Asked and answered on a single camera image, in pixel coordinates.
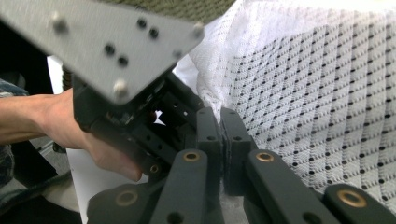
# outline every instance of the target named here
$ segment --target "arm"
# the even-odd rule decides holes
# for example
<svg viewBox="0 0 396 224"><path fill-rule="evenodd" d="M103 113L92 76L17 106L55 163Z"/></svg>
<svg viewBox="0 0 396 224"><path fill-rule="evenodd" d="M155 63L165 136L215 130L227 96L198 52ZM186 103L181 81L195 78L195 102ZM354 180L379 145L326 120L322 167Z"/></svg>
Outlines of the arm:
<svg viewBox="0 0 396 224"><path fill-rule="evenodd" d="M101 168L133 180L141 177L139 167L125 154L79 128L73 116L72 90L2 98L0 111L0 144L47 135L63 147L86 149Z"/></svg>

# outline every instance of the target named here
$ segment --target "gray metal bracket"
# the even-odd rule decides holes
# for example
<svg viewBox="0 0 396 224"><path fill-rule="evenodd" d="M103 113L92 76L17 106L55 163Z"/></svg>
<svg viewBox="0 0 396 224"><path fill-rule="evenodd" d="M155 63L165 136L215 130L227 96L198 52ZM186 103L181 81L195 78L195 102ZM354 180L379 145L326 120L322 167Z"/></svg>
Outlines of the gray metal bracket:
<svg viewBox="0 0 396 224"><path fill-rule="evenodd" d="M0 20L114 104L131 101L204 37L201 23L82 0L2 0Z"/></svg>

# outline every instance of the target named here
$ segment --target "white lace fabric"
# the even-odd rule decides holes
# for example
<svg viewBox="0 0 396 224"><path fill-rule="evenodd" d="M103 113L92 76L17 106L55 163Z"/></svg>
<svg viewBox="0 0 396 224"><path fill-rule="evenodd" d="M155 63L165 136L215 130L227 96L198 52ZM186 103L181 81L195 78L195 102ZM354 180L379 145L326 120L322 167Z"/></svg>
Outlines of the white lace fabric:
<svg viewBox="0 0 396 224"><path fill-rule="evenodd" d="M198 93L308 187L347 183L396 214L396 7L316 2L236 1L190 55Z"/></svg>

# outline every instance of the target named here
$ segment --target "bolt head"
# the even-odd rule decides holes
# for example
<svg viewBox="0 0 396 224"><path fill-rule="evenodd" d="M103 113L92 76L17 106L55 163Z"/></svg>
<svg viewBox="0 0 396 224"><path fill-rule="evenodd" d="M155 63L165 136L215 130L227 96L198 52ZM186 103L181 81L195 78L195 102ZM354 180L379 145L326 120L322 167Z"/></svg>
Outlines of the bolt head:
<svg viewBox="0 0 396 224"><path fill-rule="evenodd" d="M62 16L58 11L54 11L50 17L52 27L56 33L67 32L66 18Z"/></svg>
<svg viewBox="0 0 396 224"><path fill-rule="evenodd" d="M119 79L114 83L113 87L114 94L116 97L123 97L128 93L128 86L125 80Z"/></svg>
<svg viewBox="0 0 396 224"><path fill-rule="evenodd" d="M193 32L195 34L195 36L200 36L204 33L205 30L205 25L202 22L197 22L195 23L194 27L193 27Z"/></svg>

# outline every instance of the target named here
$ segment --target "hand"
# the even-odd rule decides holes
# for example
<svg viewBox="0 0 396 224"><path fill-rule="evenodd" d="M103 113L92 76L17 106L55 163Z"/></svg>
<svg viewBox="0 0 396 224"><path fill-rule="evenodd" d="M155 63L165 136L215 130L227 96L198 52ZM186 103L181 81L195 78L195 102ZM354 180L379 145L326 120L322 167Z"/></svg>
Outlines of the hand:
<svg viewBox="0 0 396 224"><path fill-rule="evenodd" d="M73 115L73 91L49 96L43 107L41 120L44 134L63 147L83 148L100 168L117 172L132 180L139 180L142 172L124 153L91 133L83 132Z"/></svg>

